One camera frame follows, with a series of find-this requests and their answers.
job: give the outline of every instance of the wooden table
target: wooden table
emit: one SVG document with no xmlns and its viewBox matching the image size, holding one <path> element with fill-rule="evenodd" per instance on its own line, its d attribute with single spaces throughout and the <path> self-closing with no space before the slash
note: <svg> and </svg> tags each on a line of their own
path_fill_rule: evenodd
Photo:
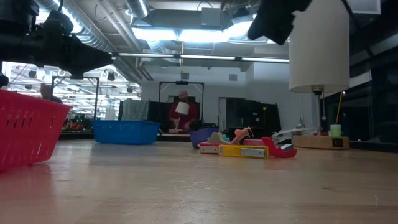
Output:
<svg viewBox="0 0 398 224">
<path fill-rule="evenodd" d="M 397 223 L 398 156 L 299 149 L 294 159 L 202 155 L 190 143 L 61 141 L 0 174 L 1 223 Z"/>
</svg>

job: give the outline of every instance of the red toy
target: red toy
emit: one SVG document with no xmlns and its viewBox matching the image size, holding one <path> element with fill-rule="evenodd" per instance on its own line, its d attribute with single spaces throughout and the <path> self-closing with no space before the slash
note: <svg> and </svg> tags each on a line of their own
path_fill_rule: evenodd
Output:
<svg viewBox="0 0 398 224">
<path fill-rule="evenodd" d="M 292 158 L 297 154 L 296 148 L 292 148 L 291 150 L 282 150 L 281 147 L 276 147 L 270 137 L 262 137 L 261 140 L 245 139 L 243 144 L 247 146 L 267 146 L 270 156 L 275 156 L 276 158 Z"/>
</svg>

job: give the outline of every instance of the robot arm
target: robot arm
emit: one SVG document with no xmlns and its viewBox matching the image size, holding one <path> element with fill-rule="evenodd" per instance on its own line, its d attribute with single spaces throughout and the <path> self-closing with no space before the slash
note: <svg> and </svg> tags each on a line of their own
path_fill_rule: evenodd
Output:
<svg viewBox="0 0 398 224">
<path fill-rule="evenodd" d="M 35 25 L 39 7 L 33 0 L 0 1 L 0 62 L 31 63 L 60 67 L 74 76 L 112 64 L 107 52 L 83 44 L 71 35 L 73 24 L 53 10 L 41 25 Z"/>
</svg>

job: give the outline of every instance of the wall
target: wall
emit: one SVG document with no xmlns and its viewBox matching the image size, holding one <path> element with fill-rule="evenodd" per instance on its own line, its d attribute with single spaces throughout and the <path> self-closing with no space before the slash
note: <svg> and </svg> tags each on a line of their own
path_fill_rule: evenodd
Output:
<svg viewBox="0 0 398 224">
<path fill-rule="evenodd" d="M 142 84 L 143 100 L 158 100 L 159 81 L 180 80 L 179 67 L 147 67 L 154 77 L 153 82 Z M 236 97 L 256 100 L 261 103 L 277 103 L 282 129 L 292 129 L 304 115 L 307 127 L 315 126 L 315 108 L 311 94 L 292 93 L 289 91 L 289 65 L 279 63 L 254 63 L 246 73 L 238 68 L 184 67 L 190 73 L 190 82 L 205 82 L 205 104 L 203 117 L 206 122 L 218 122 L 218 98 Z M 228 81 L 229 74 L 237 74 L 238 81 Z M 178 95 L 187 90 L 189 95 L 201 101 L 201 93 L 193 85 L 169 85 L 161 95 L 166 102 L 170 95 Z"/>
<path fill-rule="evenodd" d="M 254 63 L 246 72 L 246 98 L 277 103 L 282 129 L 293 129 L 304 116 L 305 125 L 315 121 L 314 97 L 289 91 L 289 64 Z"/>
<path fill-rule="evenodd" d="M 179 91 L 187 90 L 190 96 L 195 96 L 198 102 L 202 102 L 201 93 L 193 85 L 169 85 L 161 94 L 160 101 L 166 102 L 169 96 L 178 96 Z M 142 84 L 142 100 L 158 101 L 159 82 L 145 82 Z M 205 122 L 218 122 L 218 98 L 219 97 L 244 97 L 243 86 L 226 86 L 205 84 L 205 100 L 203 105 L 203 117 Z"/>
<path fill-rule="evenodd" d="M 158 101 L 159 81 L 177 81 L 180 80 L 180 67 L 147 67 L 148 72 L 154 78 L 152 82 L 142 83 L 142 100 Z M 205 122 L 218 122 L 218 98 L 220 97 L 238 97 L 244 98 L 244 72 L 239 68 L 220 68 L 213 67 L 184 67 L 184 72 L 190 73 L 190 82 L 205 83 L 205 99 L 203 105 L 203 118 Z M 237 74 L 238 81 L 229 81 L 229 74 Z M 197 101 L 202 102 L 201 92 L 193 85 L 175 85 L 170 84 L 161 94 L 160 101 L 166 102 L 169 96 L 178 96 L 179 91 L 187 90 L 190 96 L 195 96 Z"/>
</svg>

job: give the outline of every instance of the man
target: man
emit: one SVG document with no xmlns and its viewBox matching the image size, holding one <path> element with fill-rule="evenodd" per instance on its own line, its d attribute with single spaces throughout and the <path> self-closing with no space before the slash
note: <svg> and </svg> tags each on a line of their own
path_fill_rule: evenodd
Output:
<svg viewBox="0 0 398 224">
<path fill-rule="evenodd" d="M 40 87 L 40 93 L 42 94 L 43 99 L 51 100 L 56 103 L 62 103 L 62 100 L 56 96 L 52 96 L 51 98 L 51 86 L 49 85 L 43 84 Z"/>
<path fill-rule="evenodd" d="M 197 107 L 195 106 L 194 103 L 188 102 L 188 92 L 185 90 L 182 90 L 178 94 L 178 98 L 179 98 L 179 101 L 189 104 L 189 111 L 188 111 L 188 115 L 182 115 L 180 113 L 175 112 L 175 109 L 177 108 L 179 101 L 174 102 L 169 111 L 169 118 L 173 122 L 172 128 L 175 128 L 176 125 L 178 124 L 177 129 L 189 130 L 192 122 L 194 122 L 198 119 Z"/>
</svg>

